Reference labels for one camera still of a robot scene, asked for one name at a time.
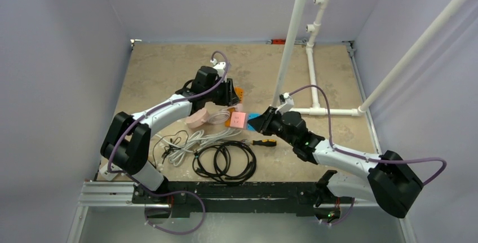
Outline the pink cube power socket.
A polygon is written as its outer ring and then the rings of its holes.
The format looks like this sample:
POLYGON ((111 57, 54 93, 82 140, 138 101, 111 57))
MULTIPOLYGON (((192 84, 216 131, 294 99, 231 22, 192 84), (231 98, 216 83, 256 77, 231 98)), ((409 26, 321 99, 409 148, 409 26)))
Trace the pink cube power socket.
POLYGON ((247 129, 249 115, 245 112, 232 112, 229 120, 229 127, 235 129, 247 129))

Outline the orange power strip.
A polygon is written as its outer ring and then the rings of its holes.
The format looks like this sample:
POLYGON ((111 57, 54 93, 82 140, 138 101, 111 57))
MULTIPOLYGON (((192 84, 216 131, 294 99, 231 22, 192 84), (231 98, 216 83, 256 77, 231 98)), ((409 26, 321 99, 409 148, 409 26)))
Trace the orange power strip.
POLYGON ((240 103, 243 103, 243 99, 244 99, 244 90, 240 87, 235 87, 234 88, 234 91, 236 93, 236 95, 238 96, 239 100, 240 100, 240 103))

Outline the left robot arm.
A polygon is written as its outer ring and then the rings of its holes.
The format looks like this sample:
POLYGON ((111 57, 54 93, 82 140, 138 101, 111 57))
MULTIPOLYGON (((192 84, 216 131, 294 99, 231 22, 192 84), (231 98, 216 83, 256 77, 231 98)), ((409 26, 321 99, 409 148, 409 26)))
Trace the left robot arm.
POLYGON ((218 69, 202 66, 194 79, 175 91, 167 100, 146 111, 117 113, 100 148, 100 154, 146 188, 155 203, 168 195, 168 179, 148 160, 151 138, 172 123, 189 117, 212 102, 233 106, 240 98, 233 80, 218 69))

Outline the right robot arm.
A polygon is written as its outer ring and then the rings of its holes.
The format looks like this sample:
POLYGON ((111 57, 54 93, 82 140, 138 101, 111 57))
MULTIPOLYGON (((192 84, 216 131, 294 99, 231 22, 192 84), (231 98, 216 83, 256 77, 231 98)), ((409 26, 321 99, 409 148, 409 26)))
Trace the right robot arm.
POLYGON ((316 183, 316 206, 342 197, 358 198, 404 218, 424 187, 398 153, 377 155, 332 146, 328 139, 308 130, 298 112, 280 113, 269 107, 247 123, 260 134, 285 141, 302 161, 330 168, 316 183))

